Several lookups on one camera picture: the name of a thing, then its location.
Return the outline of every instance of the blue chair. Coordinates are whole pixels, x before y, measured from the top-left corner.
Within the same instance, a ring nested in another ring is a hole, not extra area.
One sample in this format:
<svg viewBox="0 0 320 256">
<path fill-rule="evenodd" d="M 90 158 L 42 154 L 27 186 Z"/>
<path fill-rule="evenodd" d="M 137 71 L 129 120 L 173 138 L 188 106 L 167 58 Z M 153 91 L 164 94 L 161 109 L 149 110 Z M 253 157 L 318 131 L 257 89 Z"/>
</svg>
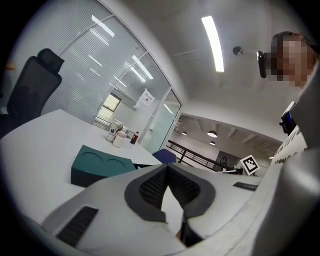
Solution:
<svg viewBox="0 0 320 256">
<path fill-rule="evenodd" d="M 152 155 L 163 164 L 170 164 L 170 163 L 177 162 L 177 156 L 174 153 L 164 148 L 153 153 Z"/>
</svg>

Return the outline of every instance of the glass door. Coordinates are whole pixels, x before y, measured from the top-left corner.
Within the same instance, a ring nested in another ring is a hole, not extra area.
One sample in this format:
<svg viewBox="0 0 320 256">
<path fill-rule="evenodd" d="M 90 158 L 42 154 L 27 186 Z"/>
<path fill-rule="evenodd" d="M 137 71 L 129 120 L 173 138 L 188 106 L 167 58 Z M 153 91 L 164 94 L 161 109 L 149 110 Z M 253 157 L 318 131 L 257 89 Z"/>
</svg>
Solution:
<svg viewBox="0 0 320 256">
<path fill-rule="evenodd" d="M 174 122 L 181 105 L 172 90 L 159 106 L 141 145 L 151 154 L 158 151 Z"/>
</svg>

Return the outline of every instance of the person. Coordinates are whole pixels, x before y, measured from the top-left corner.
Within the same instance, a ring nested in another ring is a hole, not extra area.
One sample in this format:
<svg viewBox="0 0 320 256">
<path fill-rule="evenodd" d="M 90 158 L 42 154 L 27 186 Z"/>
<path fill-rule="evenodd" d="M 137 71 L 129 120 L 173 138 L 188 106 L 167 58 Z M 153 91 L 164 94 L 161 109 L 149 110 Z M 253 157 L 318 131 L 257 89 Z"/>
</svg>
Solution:
<svg viewBox="0 0 320 256">
<path fill-rule="evenodd" d="M 305 87 L 319 65 L 320 48 L 301 34 L 284 31 L 271 41 L 271 74 L 291 86 Z"/>
</svg>

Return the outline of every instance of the window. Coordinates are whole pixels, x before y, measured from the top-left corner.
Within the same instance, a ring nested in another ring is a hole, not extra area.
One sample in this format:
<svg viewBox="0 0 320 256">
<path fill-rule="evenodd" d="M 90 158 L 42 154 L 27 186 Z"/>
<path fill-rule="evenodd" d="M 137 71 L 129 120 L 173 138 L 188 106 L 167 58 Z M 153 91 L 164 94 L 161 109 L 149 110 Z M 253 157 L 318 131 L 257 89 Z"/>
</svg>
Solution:
<svg viewBox="0 0 320 256">
<path fill-rule="evenodd" d="M 97 115 L 97 118 L 103 121 L 110 122 L 120 102 L 121 99 L 111 93 L 103 103 L 102 108 Z"/>
</svg>

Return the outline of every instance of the black chair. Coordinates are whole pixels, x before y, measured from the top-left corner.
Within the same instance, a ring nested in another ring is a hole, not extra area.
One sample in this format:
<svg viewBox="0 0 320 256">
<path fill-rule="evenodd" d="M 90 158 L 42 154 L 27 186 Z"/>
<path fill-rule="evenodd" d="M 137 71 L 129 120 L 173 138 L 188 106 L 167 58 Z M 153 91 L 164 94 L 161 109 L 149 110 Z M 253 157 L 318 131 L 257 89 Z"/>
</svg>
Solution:
<svg viewBox="0 0 320 256">
<path fill-rule="evenodd" d="M 47 100 L 61 84 L 58 72 L 64 62 L 48 48 L 26 61 L 6 106 L 7 114 L 0 115 L 0 139 L 41 115 Z"/>
</svg>

